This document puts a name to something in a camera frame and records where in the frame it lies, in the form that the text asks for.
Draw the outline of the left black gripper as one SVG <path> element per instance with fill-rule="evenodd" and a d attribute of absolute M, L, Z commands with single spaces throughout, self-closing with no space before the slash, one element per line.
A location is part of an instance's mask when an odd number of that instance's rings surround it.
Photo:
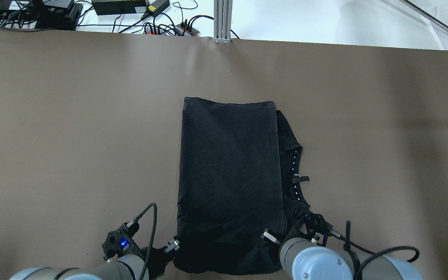
<path fill-rule="evenodd" d="M 162 248 L 150 249 L 148 257 L 148 247 L 142 248 L 144 260 L 147 260 L 147 268 L 145 270 L 145 278 L 162 278 L 167 264 L 172 262 L 176 257 L 176 252 L 180 249 L 179 239 L 171 239 L 168 246 Z"/>

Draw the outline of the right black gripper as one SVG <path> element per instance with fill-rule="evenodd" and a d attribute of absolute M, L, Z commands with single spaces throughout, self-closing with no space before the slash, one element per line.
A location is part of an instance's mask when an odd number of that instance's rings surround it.
<path fill-rule="evenodd" d="M 281 241 L 281 239 L 276 236 L 272 231 L 269 229 L 264 229 L 261 234 L 261 239 L 264 239 L 266 241 L 269 241 L 271 243 L 275 243 L 276 245 L 280 246 L 281 243 L 286 243 L 286 241 L 289 241 L 293 238 L 302 238 L 306 239 L 306 234 L 302 232 L 302 228 L 304 228 L 304 224 L 295 224 L 290 231 L 288 231 L 288 234 L 284 237 L 284 239 Z"/>

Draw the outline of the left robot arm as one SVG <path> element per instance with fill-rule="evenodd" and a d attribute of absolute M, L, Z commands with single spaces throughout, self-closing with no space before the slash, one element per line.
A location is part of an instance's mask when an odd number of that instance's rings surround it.
<path fill-rule="evenodd" d="M 92 269 L 67 268 L 57 269 L 51 266 L 41 266 L 24 269 L 13 276 L 11 280 L 156 280 L 165 271 L 180 248 L 176 237 L 162 248 L 151 248 L 148 263 L 134 254 L 105 262 Z"/>

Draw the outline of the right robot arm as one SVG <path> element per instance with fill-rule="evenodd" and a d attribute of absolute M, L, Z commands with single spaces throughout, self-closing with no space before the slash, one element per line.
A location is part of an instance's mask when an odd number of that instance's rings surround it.
<path fill-rule="evenodd" d="M 345 249 L 333 250 L 319 243 L 319 235 L 308 237 L 291 230 L 283 241 L 265 229 L 261 236 L 279 246 L 279 261 L 292 280 L 421 280 L 418 269 L 409 261 L 389 256 L 398 250 L 417 249 L 393 247 L 375 254 L 354 252 L 350 243 Z"/>

